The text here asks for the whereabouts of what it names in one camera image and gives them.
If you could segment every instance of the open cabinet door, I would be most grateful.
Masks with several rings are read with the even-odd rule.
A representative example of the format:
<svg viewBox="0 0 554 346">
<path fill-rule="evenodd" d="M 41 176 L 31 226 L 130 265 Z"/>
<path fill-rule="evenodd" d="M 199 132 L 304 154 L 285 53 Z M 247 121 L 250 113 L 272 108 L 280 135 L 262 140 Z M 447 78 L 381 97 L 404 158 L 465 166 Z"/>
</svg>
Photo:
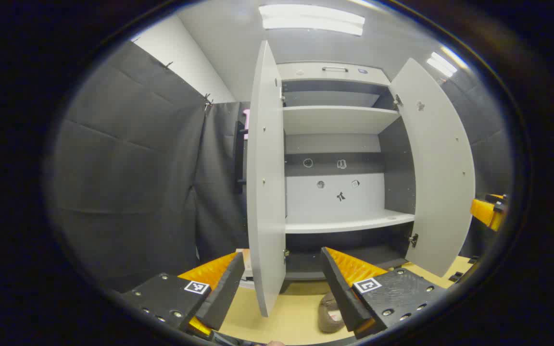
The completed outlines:
<svg viewBox="0 0 554 346">
<path fill-rule="evenodd" d="M 471 147 L 448 96 L 413 59 L 391 82 L 409 136 L 416 183 L 415 221 L 406 259 L 444 276 L 459 254 L 475 196 Z"/>
<path fill-rule="evenodd" d="M 267 41 L 255 65 L 247 153 L 247 215 L 253 284 L 268 317 L 286 276 L 286 195 L 281 77 Z"/>
</svg>

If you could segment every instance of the ceiling light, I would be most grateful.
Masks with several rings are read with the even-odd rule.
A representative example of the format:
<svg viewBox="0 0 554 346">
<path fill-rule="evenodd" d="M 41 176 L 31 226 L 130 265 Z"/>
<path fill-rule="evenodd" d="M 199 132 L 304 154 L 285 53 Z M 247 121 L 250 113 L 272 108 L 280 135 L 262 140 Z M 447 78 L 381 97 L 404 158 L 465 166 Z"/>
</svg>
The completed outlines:
<svg viewBox="0 0 554 346">
<path fill-rule="evenodd" d="M 365 0 L 348 0 L 348 1 L 349 2 L 354 2 L 355 4 L 358 4 L 360 6 L 365 6 L 368 9 L 383 11 L 383 9 L 381 9 L 378 5 L 372 4 L 372 3 L 368 2 L 368 1 L 365 1 Z"/>
<path fill-rule="evenodd" d="M 436 61 L 435 59 L 428 59 L 427 63 L 433 67 L 435 67 L 439 72 L 442 72 L 446 77 L 452 77 L 453 72 L 448 70 L 444 65 L 442 65 L 439 61 Z"/>
<path fill-rule="evenodd" d="M 446 53 L 446 55 L 450 57 L 450 59 L 453 59 L 453 61 L 457 63 L 457 65 L 459 65 L 460 68 L 462 69 L 467 68 L 466 62 L 464 62 L 461 58 L 459 58 L 459 55 L 456 55 L 455 52 L 453 52 L 452 50 L 446 47 L 442 47 L 441 50 L 443 50 L 444 53 Z"/>
<path fill-rule="evenodd" d="M 364 17 L 321 6 L 279 4 L 259 10 L 264 29 L 323 29 L 360 36 L 365 24 Z"/>
<path fill-rule="evenodd" d="M 449 63 L 446 59 L 444 59 L 442 56 L 437 54 L 436 52 L 431 53 L 431 58 L 435 59 L 437 62 L 442 64 L 448 71 L 455 73 L 457 72 L 457 68 L 453 66 L 453 64 Z"/>
</svg>

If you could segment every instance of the white ceiling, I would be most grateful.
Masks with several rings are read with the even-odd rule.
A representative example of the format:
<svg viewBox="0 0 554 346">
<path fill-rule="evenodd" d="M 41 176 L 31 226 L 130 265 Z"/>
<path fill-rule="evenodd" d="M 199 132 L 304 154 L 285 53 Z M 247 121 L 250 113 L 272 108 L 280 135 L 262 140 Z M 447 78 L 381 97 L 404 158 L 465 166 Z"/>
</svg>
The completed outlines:
<svg viewBox="0 0 554 346">
<path fill-rule="evenodd" d="M 363 35 L 313 29 L 264 30 L 258 6 L 284 3 L 320 5 L 362 15 Z M 268 39 L 277 63 L 333 61 L 376 66 L 392 79 L 411 57 L 436 79 L 442 77 L 426 64 L 431 52 L 441 54 L 437 40 L 407 18 L 354 1 L 208 0 L 185 7 L 177 14 L 239 101 L 251 99 L 255 61 L 263 39 Z"/>
</svg>

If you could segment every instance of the gray curtain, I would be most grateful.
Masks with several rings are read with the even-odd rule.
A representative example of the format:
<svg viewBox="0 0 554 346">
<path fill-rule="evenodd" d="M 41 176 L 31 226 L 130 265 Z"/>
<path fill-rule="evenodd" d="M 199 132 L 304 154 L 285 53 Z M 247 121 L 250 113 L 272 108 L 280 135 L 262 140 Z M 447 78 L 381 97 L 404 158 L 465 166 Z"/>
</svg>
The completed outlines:
<svg viewBox="0 0 554 346">
<path fill-rule="evenodd" d="M 193 182 L 196 239 L 202 262 L 249 247 L 244 191 L 234 192 L 234 135 L 245 123 L 248 102 L 218 103 L 207 109 Z"/>
<path fill-rule="evenodd" d="M 197 264 L 192 183 L 203 122 L 202 96 L 132 42 L 77 91 L 52 155 L 55 217 L 109 288 Z"/>
</svg>

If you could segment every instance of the cabinet handle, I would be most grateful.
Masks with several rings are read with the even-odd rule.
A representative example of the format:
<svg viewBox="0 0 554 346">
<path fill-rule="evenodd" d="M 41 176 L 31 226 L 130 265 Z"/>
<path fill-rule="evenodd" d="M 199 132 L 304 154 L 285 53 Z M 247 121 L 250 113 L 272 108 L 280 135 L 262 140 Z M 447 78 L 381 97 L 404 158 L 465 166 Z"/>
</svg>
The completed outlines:
<svg viewBox="0 0 554 346">
<path fill-rule="evenodd" d="M 348 72 L 348 69 L 345 67 L 336 67 L 336 66 L 324 66 L 322 68 L 322 71 L 325 71 L 327 68 L 337 68 L 337 70 L 344 70 L 345 72 Z"/>
</svg>

